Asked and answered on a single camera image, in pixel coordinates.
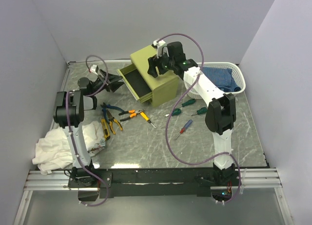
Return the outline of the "green metal drawer cabinet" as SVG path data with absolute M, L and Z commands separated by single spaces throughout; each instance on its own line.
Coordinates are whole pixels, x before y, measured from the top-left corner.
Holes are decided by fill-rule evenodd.
M 131 64 L 117 73 L 134 98 L 144 103 L 150 102 L 155 108 L 176 97 L 179 77 L 169 71 L 154 78 L 148 74 L 148 59 L 156 55 L 156 49 L 146 46 L 130 54 Z

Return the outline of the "red blue screwdriver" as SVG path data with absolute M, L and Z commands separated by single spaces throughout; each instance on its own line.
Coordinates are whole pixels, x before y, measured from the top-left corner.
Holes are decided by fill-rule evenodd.
M 182 129 L 180 130 L 180 132 L 178 133 L 178 135 L 175 137 L 175 140 L 178 139 L 178 137 L 179 137 L 182 133 L 184 133 L 184 132 L 190 127 L 190 125 L 192 124 L 192 122 L 193 122 L 193 121 L 192 121 L 191 119 L 187 121 L 187 123 L 182 127 Z

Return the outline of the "green stubby screwdriver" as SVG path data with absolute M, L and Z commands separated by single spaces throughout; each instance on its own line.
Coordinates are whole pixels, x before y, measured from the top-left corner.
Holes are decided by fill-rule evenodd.
M 168 117 L 168 116 L 176 116 L 176 115 L 180 115 L 182 113 L 181 109 L 180 108 L 176 108 L 172 111 L 171 114 L 166 114 L 165 116 Z

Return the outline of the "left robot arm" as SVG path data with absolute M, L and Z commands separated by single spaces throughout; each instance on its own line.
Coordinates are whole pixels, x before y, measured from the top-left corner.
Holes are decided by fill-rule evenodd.
M 100 69 L 95 81 L 82 77 L 78 80 L 77 91 L 63 91 L 56 95 L 53 118 L 67 137 L 73 158 L 69 179 L 75 183 L 91 187 L 98 182 L 83 137 L 81 123 L 84 120 L 84 111 L 97 108 L 97 93 L 102 90 L 115 92 L 122 85 L 120 76 Z

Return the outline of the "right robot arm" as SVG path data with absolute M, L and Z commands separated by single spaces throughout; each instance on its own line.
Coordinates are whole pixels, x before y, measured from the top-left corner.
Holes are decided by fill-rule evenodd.
M 152 47 L 157 53 L 148 58 L 148 74 L 157 77 L 173 71 L 190 88 L 195 89 L 207 105 L 205 123 L 214 139 L 215 158 L 213 162 L 213 181 L 225 185 L 234 177 L 232 152 L 232 131 L 236 121 L 235 97 L 226 94 L 213 84 L 198 64 L 187 59 L 181 42 L 166 43 L 155 40 Z

